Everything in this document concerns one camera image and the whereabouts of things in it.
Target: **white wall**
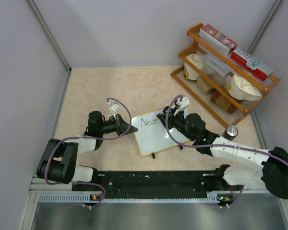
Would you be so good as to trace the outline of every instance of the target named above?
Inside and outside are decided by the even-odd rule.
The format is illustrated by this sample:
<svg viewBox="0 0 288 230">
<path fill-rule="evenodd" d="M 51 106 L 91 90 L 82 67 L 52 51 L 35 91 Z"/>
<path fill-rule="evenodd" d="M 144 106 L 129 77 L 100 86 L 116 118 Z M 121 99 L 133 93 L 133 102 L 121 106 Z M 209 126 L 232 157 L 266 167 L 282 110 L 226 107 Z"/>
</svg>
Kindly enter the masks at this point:
<svg viewBox="0 0 288 230">
<path fill-rule="evenodd" d="M 20 223 L 66 77 L 25 0 L 0 1 L 0 230 Z"/>
<path fill-rule="evenodd" d="M 247 49 L 273 0 L 35 0 L 72 67 L 180 63 L 210 23 Z"/>
<path fill-rule="evenodd" d="M 288 0 L 284 1 L 253 54 L 282 79 L 256 112 L 269 147 L 280 146 L 288 152 Z"/>
</svg>

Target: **metal cylinder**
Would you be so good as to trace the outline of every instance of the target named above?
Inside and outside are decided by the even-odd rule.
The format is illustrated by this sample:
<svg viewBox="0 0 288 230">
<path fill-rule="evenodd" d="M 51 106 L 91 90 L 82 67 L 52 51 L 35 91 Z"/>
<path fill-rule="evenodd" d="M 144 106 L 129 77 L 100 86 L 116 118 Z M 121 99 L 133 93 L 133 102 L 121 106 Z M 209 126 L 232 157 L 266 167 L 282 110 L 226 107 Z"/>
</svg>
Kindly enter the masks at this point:
<svg viewBox="0 0 288 230">
<path fill-rule="evenodd" d="M 228 126 L 224 133 L 223 133 L 223 137 L 226 138 L 227 140 L 233 140 L 235 139 L 236 136 L 238 136 L 238 129 L 235 126 Z"/>
</svg>

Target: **wooden block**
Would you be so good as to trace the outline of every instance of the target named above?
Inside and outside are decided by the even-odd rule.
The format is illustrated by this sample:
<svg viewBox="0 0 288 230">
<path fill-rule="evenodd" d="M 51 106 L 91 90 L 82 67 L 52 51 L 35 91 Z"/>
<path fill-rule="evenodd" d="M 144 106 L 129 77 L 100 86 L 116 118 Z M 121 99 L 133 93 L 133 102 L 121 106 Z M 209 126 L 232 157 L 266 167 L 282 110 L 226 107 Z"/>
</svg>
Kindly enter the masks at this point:
<svg viewBox="0 0 288 230">
<path fill-rule="evenodd" d="M 237 110 L 236 106 L 227 100 L 219 91 L 215 91 L 212 94 L 210 101 L 229 114 L 233 114 Z"/>
<path fill-rule="evenodd" d="M 215 90 L 215 88 L 213 88 L 213 86 L 206 82 L 202 77 L 197 79 L 196 85 L 204 95 L 210 94 Z"/>
</svg>

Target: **whiteboard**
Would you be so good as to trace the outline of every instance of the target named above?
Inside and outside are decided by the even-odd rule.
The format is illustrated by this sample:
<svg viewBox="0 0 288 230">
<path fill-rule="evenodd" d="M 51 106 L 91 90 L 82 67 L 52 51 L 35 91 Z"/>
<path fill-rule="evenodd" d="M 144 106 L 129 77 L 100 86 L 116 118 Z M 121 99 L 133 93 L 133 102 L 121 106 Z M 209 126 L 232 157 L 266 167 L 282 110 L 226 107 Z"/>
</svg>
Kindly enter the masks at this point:
<svg viewBox="0 0 288 230">
<path fill-rule="evenodd" d="M 132 118 L 132 125 L 138 128 L 138 131 L 134 133 L 134 136 L 142 156 L 148 156 L 152 153 L 157 153 L 177 146 L 177 144 L 168 136 L 161 121 L 157 119 L 153 122 L 156 115 L 161 113 L 163 109 L 164 108 L 161 108 Z M 185 109 L 184 116 L 186 117 L 188 114 L 188 109 Z M 181 143 L 188 141 L 188 139 L 175 128 L 171 129 L 170 133 L 175 140 Z"/>
</svg>

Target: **black metal base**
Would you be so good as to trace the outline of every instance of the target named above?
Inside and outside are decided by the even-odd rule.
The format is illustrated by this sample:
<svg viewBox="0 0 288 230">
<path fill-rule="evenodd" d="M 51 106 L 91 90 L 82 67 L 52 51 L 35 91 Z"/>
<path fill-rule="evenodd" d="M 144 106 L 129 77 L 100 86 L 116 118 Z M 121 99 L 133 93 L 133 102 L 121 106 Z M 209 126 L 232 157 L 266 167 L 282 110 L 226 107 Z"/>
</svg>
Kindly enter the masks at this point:
<svg viewBox="0 0 288 230">
<path fill-rule="evenodd" d="M 230 191 L 230 186 L 214 176 L 214 171 L 99 171 L 94 183 L 104 186 L 106 198 L 206 198 L 211 191 Z M 76 184 L 73 191 L 100 191 L 92 185 Z"/>
</svg>

